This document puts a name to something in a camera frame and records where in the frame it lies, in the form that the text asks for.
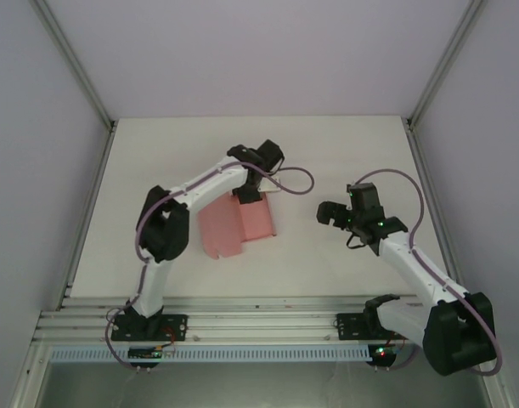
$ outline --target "white table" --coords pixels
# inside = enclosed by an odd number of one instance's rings
[[[192,220],[187,250],[165,288],[168,297],[324,297],[412,294],[398,274],[369,248],[346,249],[347,233],[318,224],[321,201],[347,202],[346,184],[380,167],[417,179],[398,116],[286,116],[120,120],[101,184],[73,298],[120,298],[135,287],[140,262],[134,228],[149,189],[169,189],[203,172],[233,145],[258,147],[265,139],[285,153],[285,165],[302,166],[316,178],[306,196],[269,196],[278,235],[245,244],[244,253],[213,260],[203,252]],[[296,190],[308,180],[281,173]],[[418,216],[411,184],[394,174],[374,176],[386,215],[409,228]],[[429,214],[417,243],[443,268]]]

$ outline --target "gray wall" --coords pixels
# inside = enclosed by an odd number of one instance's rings
[[[465,282],[519,394],[519,0],[491,1],[418,128]]]
[[[0,407],[53,306],[105,131],[26,0],[0,0]]]
[[[466,6],[466,0],[48,3],[113,117],[407,116]]]

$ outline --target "cable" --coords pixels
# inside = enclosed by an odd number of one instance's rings
[[[448,291],[451,295],[454,296],[457,300],[460,301],[460,303],[471,313],[472,317],[474,317],[480,327],[484,330],[484,332],[488,335],[489,341],[494,346],[495,353],[497,354],[497,361],[495,361],[495,367],[490,371],[479,371],[475,368],[471,368],[469,371],[478,374],[480,376],[484,377],[491,377],[497,374],[502,365],[503,365],[503,355],[500,350],[499,342],[497,341],[497,338],[495,337],[494,333],[489,328],[488,324],[485,322],[485,320],[482,318],[480,314],[466,301],[466,299],[461,296],[454,288],[452,288],[441,276],[439,276],[427,263],[423,260],[423,258],[420,256],[420,254],[416,251],[414,248],[414,239],[415,239],[415,233],[418,230],[418,228],[421,225],[421,222],[423,221],[423,217],[425,215],[426,211],[426,205],[425,201],[423,199],[423,194],[421,193],[420,186],[415,182],[415,180],[410,177],[407,173],[402,172],[401,170],[397,170],[394,168],[381,168],[378,170],[375,170],[374,172],[370,172],[365,174],[362,178],[360,178],[355,184],[361,183],[363,180],[367,179],[370,176],[373,176],[378,173],[395,173],[399,174],[403,177],[405,177],[412,185],[414,186],[415,190],[418,193],[418,197],[420,199],[420,216],[418,217],[418,220],[415,223],[415,226],[412,228],[409,234],[409,247],[412,252],[412,255],[414,256],[415,260],[418,262],[418,264],[421,265],[423,269],[426,270],[426,272],[440,285],[445,287],[446,291]]]
[[[106,314],[104,315],[104,318],[106,319],[106,321],[110,321],[110,318],[108,317],[108,315],[110,313],[112,313],[114,310],[118,310],[119,308],[112,308],[112,309],[109,309]]]
[[[208,181],[209,179],[214,177],[216,174],[219,174],[223,170],[227,170],[228,168],[238,167],[238,166],[247,167],[247,168],[250,168],[251,170],[255,170],[256,172],[260,173],[264,178],[270,180],[271,183],[273,183],[274,185],[279,187],[281,190],[283,190],[283,191],[285,191],[287,193],[290,193],[290,194],[297,195],[297,196],[303,196],[305,194],[308,194],[310,191],[312,191],[312,189],[313,189],[313,187],[315,186],[315,183],[316,183],[313,175],[306,168],[302,168],[302,167],[282,167],[282,168],[278,168],[278,170],[276,170],[276,173],[278,173],[278,172],[285,172],[285,171],[289,171],[289,170],[294,170],[294,171],[305,173],[310,178],[310,187],[308,187],[307,189],[301,190],[301,191],[299,191],[299,190],[291,190],[291,189],[288,189],[287,187],[284,187],[282,184],[280,184],[278,181],[276,181],[270,174],[266,173],[260,167],[254,165],[252,163],[248,163],[248,162],[244,162],[244,161],[234,161],[234,162],[225,164],[225,165],[221,166],[220,168],[217,168],[216,170],[211,171],[205,177],[203,177],[203,178],[197,180],[196,182],[192,183],[191,185],[187,186],[186,190],[175,191],[175,192],[167,195],[166,197],[163,197],[161,200],[159,200],[153,206],[151,206],[149,208],[149,210],[146,211],[144,216],[140,219],[140,222],[138,223],[138,227],[137,227],[137,233],[135,235],[135,240],[134,240],[135,252],[137,253],[138,258],[141,261],[144,262],[144,266],[142,268],[142,271],[140,272],[140,282],[138,283],[137,293],[136,293],[135,297],[133,298],[133,300],[128,302],[122,308],[119,308],[109,319],[108,319],[108,314],[110,313],[111,310],[109,310],[106,313],[106,319],[107,319],[108,323],[107,323],[107,325],[106,325],[106,327],[104,329],[104,341],[106,342],[106,346],[108,347],[108,350],[110,351],[112,356],[122,366],[124,366],[124,367],[126,367],[126,368],[128,368],[130,370],[134,370],[134,371],[147,371],[147,372],[149,372],[149,368],[148,369],[144,369],[144,368],[141,368],[141,367],[134,367],[133,365],[131,365],[130,363],[128,363],[127,361],[122,359],[119,355],[117,355],[117,352],[114,349],[114,347],[112,346],[112,343],[110,341],[110,327],[114,325],[114,322],[116,321],[116,317],[119,314],[121,314],[122,312],[124,312],[125,310],[131,308],[138,301],[138,299],[140,298],[140,295],[142,294],[142,289],[144,287],[144,280],[145,280],[145,277],[146,277],[146,269],[148,267],[148,262],[150,261],[150,258],[147,258],[147,257],[143,256],[142,253],[140,252],[140,236],[142,236],[142,231],[144,230],[144,226],[146,225],[146,222],[148,221],[149,217],[151,217],[151,215],[160,206],[162,206],[166,202],[172,200],[173,198],[176,198],[178,196],[186,194],[190,190],[196,189],[198,186],[200,186],[201,184],[205,183],[206,181]]]
[[[398,349],[397,353],[400,353],[404,349],[405,344],[406,344],[406,338],[403,338],[403,345]]]
[[[282,160],[279,161],[279,165],[278,167],[276,168],[276,170],[273,170],[272,172],[270,172],[269,174],[271,176],[274,176],[277,172],[279,172],[279,170],[282,168],[282,166],[284,166],[284,162],[285,162],[285,157],[282,157]]]
[[[173,357],[176,354],[176,334],[174,334],[174,330],[170,326],[164,327],[162,330],[170,335],[171,342],[163,344],[162,346],[160,346],[160,349],[163,350],[165,347],[172,346]]]
[[[149,371],[149,368],[148,369],[144,369],[144,368],[141,368],[141,367],[134,367],[131,363],[125,361],[124,359],[122,359],[119,355],[117,355],[117,352],[114,350],[114,348],[112,347],[112,343],[110,341],[110,326],[113,326],[114,325],[114,321],[116,321],[116,317],[121,313],[121,312],[124,312],[125,310],[131,308],[137,301],[138,301],[138,298],[140,298],[140,294],[142,293],[142,289],[144,288],[144,280],[146,278],[146,269],[148,268],[148,264],[145,264],[143,267],[142,267],[142,271],[140,272],[140,282],[138,283],[138,290],[137,290],[137,294],[136,296],[133,298],[133,300],[131,300],[130,302],[128,302],[125,306],[123,306],[122,308],[119,308],[113,315],[112,317],[110,317],[110,320],[108,320],[108,324],[106,325],[105,329],[104,329],[104,341],[106,342],[106,346],[108,347],[108,350],[110,351],[110,353],[112,354],[112,356],[116,359],[116,361],[118,363],[120,363],[122,366],[130,369],[130,370],[133,370],[133,371]]]
[[[383,347],[385,348],[385,347],[389,346],[389,344],[392,342],[394,337],[395,337],[395,332],[392,331],[391,336],[387,339],[387,342],[386,342],[386,344],[383,345]]]

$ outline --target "purple cable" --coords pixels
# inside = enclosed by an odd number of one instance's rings
[[[148,268],[148,264],[145,264],[142,267],[142,271],[140,272],[140,282],[138,283],[138,290],[137,295],[131,300],[129,303],[127,303],[122,308],[119,308],[109,319],[108,323],[106,324],[106,327],[104,329],[104,341],[106,342],[106,346],[108,347],[108,350],[112,354],[112,356],[116,359],[118,363],[120,363],[122,366],[133,370],[133,371],[147,371],[148,369],[140,368],[140,367],[134,367],[130,363],[126,362],[124,359],[122,359],[119,355],[117,355],[116,350],[112,347],[112,343],[110,341],[110,326],[114,325],[114,321],[116,321],[116,317],[125,310],[132,307],[137,301],[138,298],[140,298],[140,294],[142,293],[142,288],[144,287],[144,280],[146,278],[146,268]]]
[[[477,320],[477,322],[480,325],[480,327],[488,335],[489,341],[494,346],[495,353],[497,354],[497,361],[495,362],[495,367],[493,369],[491,369],[490,371],[479,371],[479,370],[477,370],[475,368],[471,368],[469,371],[471,371],[471,372],[473,372],[475,374],[478,374],[480,376],[484,376],[484,377],[494,376],[495,374],[497,374],[500,371],[500,369],[501,369],[501,367],[503,365],[503,355],[502,355],[501,350],[500,350],[499,342],[497,341],[497,338],[495,338],[494,333],[491,331],[491,329],[489,328],[489,326],[485,322],[485,320],[482,318],[482,316],[480,314],[478,314],[478,312],[476,312],[476,310],[471,306],[471,304],[468,303],[466,301],[466,299],[464,297],[462,297],[458,292],[456,292],[454,290],[454,288],[452,288],[451,286],[447,285],[447,282],[441,276],[439,276],[429,265],[427,265],[427,263],[423,260],[423,258],[420,256],[420,254],[414,248],[415,233],[418,230],[418,228],[420,227],[421,222],[423,221],[423,217],[425,215],[425,211],[426,211],[425,201],[423,199],[423,194],[421,193],[420,186],[407,173],[402,172],[401,170],[394,169],[394,168],[381,168],[379,170],[375,170],[374,172],[367,173],[362,178],[360,178],[355,184],[359,184],[363,180],[367,179],[368,177],[373,176],[373,175],[378,174],[378,173],[395,173],[395,174],[399,174],[399,175],[405,177],[410,183],[412,183],[412,185],[414,186],[415,190],[417,191],[418,197],[420,198],[420,216],[418,217],[418,220],[416,221],[415,226],[412,228],[412,230],[410,231],[410,234],[409,234],[409,246],[410,246],[410,250],[412,251],[412,255],[414,255],[414,258],[415,258],[416,261],[418,261],[418,264],[420,264],[421,267],[423,269],[425,269],[426,272],[435,281],[437,281],[440,285],[445,286],[446,291],[448,291],[451,295],[453,295],[457,300],[459,300],[461,302],[461,304],[465,307],[465,309],[467,309],[471,313],[472,317],[474,317]],[[410,355],[409,360],[410,359],[413,360],[414,357],[415,357],[415,355],[414,356]],[[403,366],[407,366],[408,364],[406,364],[406,363],[409,360],[405,361],[401,365],[397,365],[397,367],[394,367],[391,370],[393,370],[395,368],[399,369],[399,368],[403,368]]]
[[[169,194],[166,197],[163,197],[161,200],[156,202],[151,208],[144,214],[144,216],[140,219],[140,222],[138,223],[137,227],[137,234],[134,239],[134,249],[137,253],[138,258],[145,262],[145,265],[142,268],[142,271],[140,272],[140,282],[138,283],[138,290],[136,296],[131,300],[129,303],[127,303],[122,308],[119,308],[109,319],[108,324],[106,325],[104,329],[104,341],[106,342],[106,346],[108,347],[108,350],[111,352],[111,354],[114,356],[114,358],[117,360],[118,363],[120,363],[122,366],[125,366],[126,368],[134,371],[147,371],[148,369],[140,368],[140,367],[133,367],[130,363],[123,360],[119,355],[117,355],[116,350],[112,347],[111,341],[110,341],[110,326],[114,325],[114,322],[116,321],[116,317],[124,312],[125,310],[131,308],[140,298],[140,295],[142,294],[142,289],[144,287],[144,280],[146,277],[146,269],[148,267],[149,258],[146,258],[140,253],[140,236],[142,235],[142,231],[144,229],[144,226],[146,225],[146,222],[148,221],[149,217],[151,217],[151,214],[153,214],[160,206],[165,204],[166,202],[170,201],[171,199],[181,196],[182,194],[187,193],[187,191],[196,189],[201,184],[205,183],[207,180],[214,177],[216,174],[219,174],[223,170],[226,170],[230,167],[236,167],[236,166],[242,166],[242,167],[248,167],[252,170],[255,170],[256,172],[260,173],[264,178],[270,180],[271,183],[279,187],[281,190],[294,194],[297,196],[304,196],[305,194],[308,194],[310,191],[312,191],[313,187],[315,186],[315,179],[313,175],[306,169],[302,167],[283,167],[276,171],[277,172],[286,172],[288,170],[295,170],[298,172],[305,173],[310,178],[310,187],[308,187],[306,190],[303,191],[296,191],[288,189],[287,187],[284,187],[282,184],[280,184],[278,181],[276,181],[270,174],[263,171],[260,167],[256,166],[255,164],[251,164],[244,161],[234,161],[232,163],[225,164],[221,166],[220,168],[217,168],[216,170],[211,171],[208,173],[205,177],[197,180],[196,182],[190,184],[187,186],[186,191],[180,190],[175,191],[174,193]]]

